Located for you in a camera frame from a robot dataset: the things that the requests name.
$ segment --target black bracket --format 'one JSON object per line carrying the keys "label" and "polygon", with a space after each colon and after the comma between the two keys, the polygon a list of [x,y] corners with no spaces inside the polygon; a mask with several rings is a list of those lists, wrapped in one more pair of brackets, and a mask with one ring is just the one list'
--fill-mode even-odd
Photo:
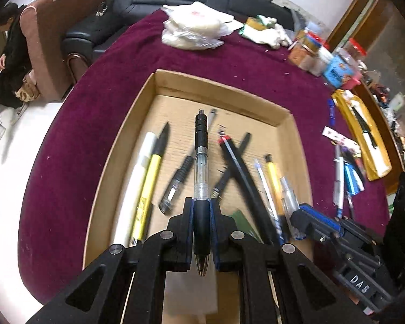
{"label": "black bracket", "polygon": [[[213,258],[218,271],[239,274],[241,323],[372,323],[294,245],[259,243],[211,202]],[[160,324],[166,272],[190,269],[192,208],[187,198],[183,213],[142,245],[111,245],[28,323],[119,324],[123,316],[124,324]]]}

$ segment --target man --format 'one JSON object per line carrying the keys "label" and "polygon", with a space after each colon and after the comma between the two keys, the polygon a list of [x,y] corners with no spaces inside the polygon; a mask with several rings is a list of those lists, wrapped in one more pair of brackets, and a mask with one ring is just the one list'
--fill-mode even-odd
{"label": "man", "polygon": [[[11,124],[15,124],[27,109],[26,102],[15,96],[22,86],[24,76],[31,70],[27,41],[21,32],[19,17],[25,6],[7,4],[0,12],[0,31],[8,32],[3,54],[0,57],[0,105],[15,108]],[[0,123],[0,139],[6,128]]]}

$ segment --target yellow marker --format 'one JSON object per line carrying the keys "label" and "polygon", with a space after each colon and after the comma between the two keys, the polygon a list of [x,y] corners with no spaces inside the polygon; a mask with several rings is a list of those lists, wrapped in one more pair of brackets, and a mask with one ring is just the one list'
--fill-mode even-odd
{"label": "yellow marker", "polygon": [[132,228],[131,244],[136,245],[138,242],[143,241],[144,231],[147,224],[147,215],[149,214],[151,198],[153,197],[156,180],[158,179],[159,169],[162,163],[162,156],[168,143],[168,136],[170,132],[170,125],[167,122],[162,129],[156,145],[154,146],[153,153],[148,165],[146,180],[144,180],[143,190],[139,198],[138,206],[136,208],[135,222]]}
{"label": "yellow marker", "polygon": [[265,159],[266,159],[267,173],[269,175],[270,189],[272,191],[275,200],[276,211],[278,212],[279,215],[284,215],[282,205],[282,186],[279,180],[282,174],[278,166],[275,163],[273,163],[271,154],[267,154],[265,156]]}

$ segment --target white plastic bag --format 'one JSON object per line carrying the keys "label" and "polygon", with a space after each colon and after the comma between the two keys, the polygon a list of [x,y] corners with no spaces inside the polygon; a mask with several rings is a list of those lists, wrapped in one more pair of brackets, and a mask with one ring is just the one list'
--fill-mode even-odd
{"label": "white plastic bag", "polygon": [[200,2],[174,7],[164,5],[161,9],[169,17],[168,21],[164,22],[165,29],[162,32],[162,43],[166,45],[186,50],[212,49],[223,44],[219,38],[232,33],[232,30],[216,17],[221,12]]}
{"label": "white plastic bag", "polygon": [[164,22],[165,29],[162,32],[162,43],[183,50],[214,49],[224,42],[208,38],[193,31],[178,28],[172,21]]}

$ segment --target table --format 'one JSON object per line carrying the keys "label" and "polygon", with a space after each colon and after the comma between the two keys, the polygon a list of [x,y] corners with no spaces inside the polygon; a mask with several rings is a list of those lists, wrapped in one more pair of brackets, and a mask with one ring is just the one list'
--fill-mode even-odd
{"label": "table", "polygon": [[[131,26],[85,73],[55,117],[25,191],[18,263],[30,293],[45,303],[82,267],[85,233],[103,166],[138,91],[156,69],[234,86],[289,109],[308,162],[313,206],[331,217],[334,147],[321,135],[329,123],[324,80],[234,33],[213,50],[185,51],[161,43],[165,13]],[[335,128],[351,137],[339,112]],[[389,220],[384,184],[366,182],[354,197],[357,220],[382,234]]]}

